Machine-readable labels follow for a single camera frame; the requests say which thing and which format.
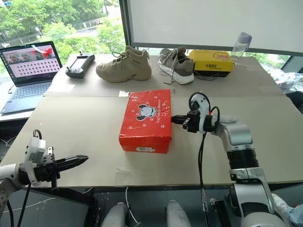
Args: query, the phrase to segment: laptop screen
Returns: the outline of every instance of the laptop screen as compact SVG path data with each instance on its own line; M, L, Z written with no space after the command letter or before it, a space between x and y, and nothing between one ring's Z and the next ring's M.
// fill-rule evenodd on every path
M16 86L51 81L62 67L53 42L0 49L0 57Z

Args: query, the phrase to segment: table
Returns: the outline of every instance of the table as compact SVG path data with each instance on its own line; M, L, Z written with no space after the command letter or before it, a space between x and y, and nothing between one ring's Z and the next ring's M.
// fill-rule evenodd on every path
M11 96L8 91L13 85L13 81L8 81L0 84L0 110L2 110L3 106ZM0 122L27 119L32 113L33 111L25 111L14 114L0 114Z
M75 60L71 56L66 65L71 65ZM119 91L146 91L156 89L174 89L179 95L191 95L194 91L203 91L208 96L285 96L276 85L271 76L265 72L254 57L242 57L232 73L226 78L217 78L214 81L195 79L186 85L170 83L171 77L161 75L156 71L157 56L150 56L149 64L152 77L146 81L129 80L124 83L108 83L99 78L95 72L96 65L109 62L114 57L111 54L97 54L84 79L72 79L65 74L63 67L56 74L53 83L45 96L113 96L117 97Z
M186 114L188 98L172 95L173 115ZM298 171L303 160L303 116L287 97L211 97L210 102L220 108L221 114L236 115L249 126L268 182L303 181L302 172ZM57 159L77 154L89 156L81 166L61 173L59 187L198 185L201 134L173 124L168 154L124 152L118 135L126 104L127 97L44 97L1 164L23 162L32 131L39 129L46 146L54 147ZM204 183L231 183L229 169L220 138L208 135L203 157Z

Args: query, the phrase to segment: shoelace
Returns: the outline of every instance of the shoelace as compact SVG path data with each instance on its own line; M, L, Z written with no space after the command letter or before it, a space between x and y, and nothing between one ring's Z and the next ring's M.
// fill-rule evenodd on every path
M119 53L116 51L112 51L112 55L116 58L116 59L112 60L112 65L119 64L123 59L128 58L128 56L126 56L125 52Z
M158 57L158 60L157 60L157 63L156 63L156 70L159 74L162 74L158 67L159 67L159 64L163 64L167 59L169 59L171 57L171 55L174 54L174 52L176 52L176 57L175 59L173 60L173 63L172 63L172 67L171 67L171 71L172 71L172 75L174 75L174 72L175 72L175 67L176 67L176 64L182 60L186 60L188 59L188 57L184 57L184 58L181 58L179 60L178 59L178 49L175 48L173 49L170 53L167 54L167 56L164 58L164 60L161 62L160 61L160 57ZM206 76L202 76L200 75L197 71L193 71L196 75L194 75L197 79L200 79L200 80L208 80L208 81L212 81L212 80L215 80L219 77L219 74L218 73L215 73L209 77L206 77ZM173 77L171 77L171 83L165 83L164 84L168 84L168 85L172 85L173 83L177 82Z
M176 53L176 56L175 56L175 58L174 58L174 60L173 60L173 62L172 62L172 64L171 64L171 72L172 72L172 75L174 75L175 67L176 67L177 63L180 62L180 61L182 61L182 60L188 59L188 57L184 57L184 58L178 59L178 49L175 48L175 49L173 49L171 52L167 53L167 56L163 59L162 62L160 61L161 55L159 56L158 61L157 61L157 64L156 64L156 70L157 70L158 73L162 74L161 72L159 72L157 66L159 66L159 64L163 64L167 59L171 58L171 56L172 56L174 53ZM172 85L172 84L175 83L175 82L177 82L177 81L173 78L173 76L171 76L171 82L170 82L170 83L164 82L164 84Z

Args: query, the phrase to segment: laptop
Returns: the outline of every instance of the laptop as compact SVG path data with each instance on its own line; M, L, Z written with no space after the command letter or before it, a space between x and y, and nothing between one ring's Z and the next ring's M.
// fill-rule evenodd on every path
M0 114L35 109L62 68L53 42L3 48L0 57L16 86Z

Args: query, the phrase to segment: beige hiking boot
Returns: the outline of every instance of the beige hiking boot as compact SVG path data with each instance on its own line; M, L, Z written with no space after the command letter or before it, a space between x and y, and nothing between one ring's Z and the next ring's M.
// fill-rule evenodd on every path
M96 73L102 79L113 83L129 79L146 80L152 74L147 59L149 59L149 55L146 50L139 51L131 46L126 46L125 53L121 53L117 59L97 65Z

